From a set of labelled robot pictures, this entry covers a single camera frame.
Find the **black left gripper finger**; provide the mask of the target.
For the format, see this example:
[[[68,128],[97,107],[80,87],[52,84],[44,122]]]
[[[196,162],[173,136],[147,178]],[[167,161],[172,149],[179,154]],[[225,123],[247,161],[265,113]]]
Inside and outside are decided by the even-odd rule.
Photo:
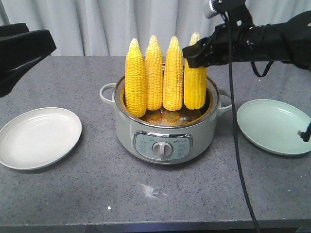
[[[3,98],[11,93],[18,81],[43,58],[36,58],[17,68],[0,74],[0,97]]]
[[[25,23],[0,27],[0,71],[7,73],[56,50],[48,30],[30,31]]]

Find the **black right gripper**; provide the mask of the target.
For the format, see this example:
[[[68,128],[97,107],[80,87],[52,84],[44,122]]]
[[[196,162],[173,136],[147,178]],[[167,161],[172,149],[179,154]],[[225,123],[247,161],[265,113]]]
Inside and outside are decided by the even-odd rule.
[[[190,68],[226,65],[229,63],[229,53],[233,58],[242,36],[254,26],[253,23],[242,20],[240,24],[229,21],[217,25],[211,36],[183,48],[183,56]]]

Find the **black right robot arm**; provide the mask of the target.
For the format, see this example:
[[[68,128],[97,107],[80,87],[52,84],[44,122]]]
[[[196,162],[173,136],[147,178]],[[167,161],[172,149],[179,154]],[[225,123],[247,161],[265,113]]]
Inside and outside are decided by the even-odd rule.
[[[281,61],[301,69],[311,67],[311,13],[300,13],[285,23],[255,26],[248,13],[230,12],[228,22],[210,37],[182,49],[191,68],[232,62]]]

